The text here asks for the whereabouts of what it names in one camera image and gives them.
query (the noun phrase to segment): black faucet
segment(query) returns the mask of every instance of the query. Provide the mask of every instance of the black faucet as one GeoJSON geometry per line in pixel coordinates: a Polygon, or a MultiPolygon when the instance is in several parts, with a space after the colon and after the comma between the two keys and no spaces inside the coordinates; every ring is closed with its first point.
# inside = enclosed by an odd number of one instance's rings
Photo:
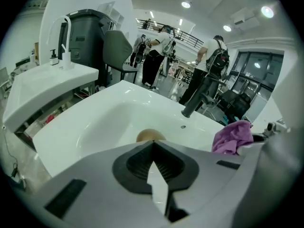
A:
{"type": "Polygon", "coordinates": [[[192,98],[188,101],[185,109],[181,111],[181,113],[185,117],[190,117],[191,114],[197,109],[200,102],[204,99],[205,101],[208,101],[209,103],[213,101],[213,99],[207,95],[208,91],[215,90],[215,93],[218,89],[219,84],[224,85],[223,82],[219,81],[219,77],[215,75],[207,75],[201,82],[198,89],[195,91],[192,98]]]}

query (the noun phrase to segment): balcony railing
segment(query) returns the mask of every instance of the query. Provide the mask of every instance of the balcony railing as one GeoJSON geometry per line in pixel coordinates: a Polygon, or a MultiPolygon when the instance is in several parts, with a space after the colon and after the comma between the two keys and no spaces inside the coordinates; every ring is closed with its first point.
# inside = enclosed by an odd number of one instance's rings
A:
{"type": "MultiPolygon", "coordinates": [[[[150,21],[150,22],[146,23],[145,20],[142,20],[142,19],[137,20],[137,28],[139,28],[139,29],[146,29],[146,30],[150,30],[150,31],[159,32],[163,26],[164,26],[164,24],[161,24],[158,22],[154,23],[153,21],[150,21]]],[[[198,50],[200,50],[201,47],[203,46],[204,42],[195,38],[194,36],[184,32],[184,31],[181,31],[181,30],[179,32],[177,32],[178,29],[176,29],[176,28],[174,28],[174,30],[175,30],[174,38],[176,40],[180,40],[198,50]]]]}

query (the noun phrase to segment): white faucet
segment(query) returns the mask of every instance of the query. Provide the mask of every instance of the white faucet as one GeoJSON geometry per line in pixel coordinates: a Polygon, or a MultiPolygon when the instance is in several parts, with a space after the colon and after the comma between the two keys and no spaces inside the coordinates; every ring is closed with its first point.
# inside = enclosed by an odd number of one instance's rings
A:
{"type": "Polygon", "coordinates": [[[67,28],[67,36],[66,36],[66,47],[62,44],[62,48],[65,50],[64,53],[62,53],[62,62],[63,62],[63,69],[64,70],[69,70],[69,69],[72,69],[74,67],[73,64],[71,64],[71,52],[69,52],[69,44],[70,44],[70,34],[71,34],[71,27],[72,27],[72,23],[71,23],[71,19],[66,16],[66,15],[63,15],[63,16],[60,16],[58,19],[56,19],[52,25],[51,25],[51,28],[49,30],[49,34],[48,34],[48,38],[47,38],[47,45],[49,43],[49,39],[51,37],[51,32],[52,32],[52,29],[54,27],[54,24],[59,20],[59,19],[65,19],[67,20],[67,24],[68,24],[68,28],[67,28]]]}

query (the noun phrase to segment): purple cloth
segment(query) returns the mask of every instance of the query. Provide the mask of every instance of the purple cloth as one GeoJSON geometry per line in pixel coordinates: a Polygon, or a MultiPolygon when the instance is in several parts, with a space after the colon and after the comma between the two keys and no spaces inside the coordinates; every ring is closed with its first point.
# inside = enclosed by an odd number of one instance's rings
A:
{"type": "Polygon", "coordinates": [[[239,146],[253,143],[251,123],[240,120],[225,126],[214,136],[212,152],[236,154],[239,146]]]}

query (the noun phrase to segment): round recessed light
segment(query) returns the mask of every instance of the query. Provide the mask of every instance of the round recessed light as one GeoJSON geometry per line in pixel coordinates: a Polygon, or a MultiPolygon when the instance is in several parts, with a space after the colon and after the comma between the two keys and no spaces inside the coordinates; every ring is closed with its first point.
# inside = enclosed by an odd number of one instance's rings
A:
{"type": "Polygon", "coordinates": [[[274,16],[274,12],[269,7],[264,6],[261,8],[261,11],[262,11],[262,14],[267,18],[272,18],[274,16]]]}
{"type": "Polygon", "coordinates": [[[188,3],[188,2],[182,2],[181,5],[187,9],[191,7],[190,3],[188,3]]]}
{"type": "Polygon", "coordinates": [[[230,32],[230,31],[231,31],[231,28],[230,28],[228,25],[224,25],[224,27],[223,27],[223,28],[224,28],[224,30],[225,30],[225,31],[228,31],[228,32],[230,32]]]}

